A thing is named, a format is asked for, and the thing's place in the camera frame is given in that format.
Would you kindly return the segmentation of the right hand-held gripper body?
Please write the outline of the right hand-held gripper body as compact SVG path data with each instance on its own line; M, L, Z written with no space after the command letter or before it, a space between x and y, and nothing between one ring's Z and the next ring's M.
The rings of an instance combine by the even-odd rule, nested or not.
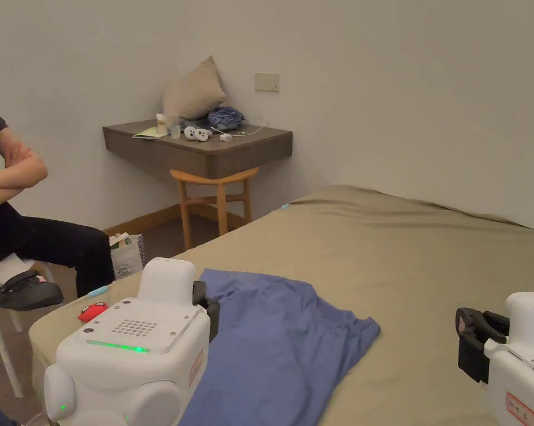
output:
M534 425L534 292L506 300L510 333L506 343L459 337L458 366L481 383L498 425Z

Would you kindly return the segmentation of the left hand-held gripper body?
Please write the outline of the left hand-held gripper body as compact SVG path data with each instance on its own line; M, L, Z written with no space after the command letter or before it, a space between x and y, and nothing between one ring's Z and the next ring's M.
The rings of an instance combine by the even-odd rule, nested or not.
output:
M177 425L206 369L218 317L193 300L195 266L154 258L137 295L62 340L44 375L59 425Z

